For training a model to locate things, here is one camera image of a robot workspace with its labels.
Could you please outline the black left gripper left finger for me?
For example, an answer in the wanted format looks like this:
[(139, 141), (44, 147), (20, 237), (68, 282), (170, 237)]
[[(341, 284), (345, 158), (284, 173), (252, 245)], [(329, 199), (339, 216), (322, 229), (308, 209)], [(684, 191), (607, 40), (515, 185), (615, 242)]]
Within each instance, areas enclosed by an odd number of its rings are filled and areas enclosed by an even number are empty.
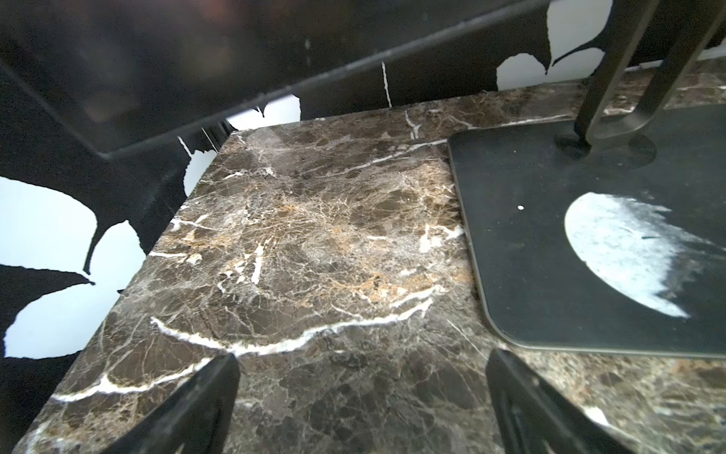
[(221, 453), (241, 377), (236, 357), (217, 356), (106, 453)]

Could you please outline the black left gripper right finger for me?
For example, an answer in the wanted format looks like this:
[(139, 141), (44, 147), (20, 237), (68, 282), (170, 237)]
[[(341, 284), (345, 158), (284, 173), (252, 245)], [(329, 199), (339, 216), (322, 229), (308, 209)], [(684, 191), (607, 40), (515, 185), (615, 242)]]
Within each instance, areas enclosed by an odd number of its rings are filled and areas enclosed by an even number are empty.
[(486, 378), (507, 453), (629, 453), (511, 351), (495, 349)]

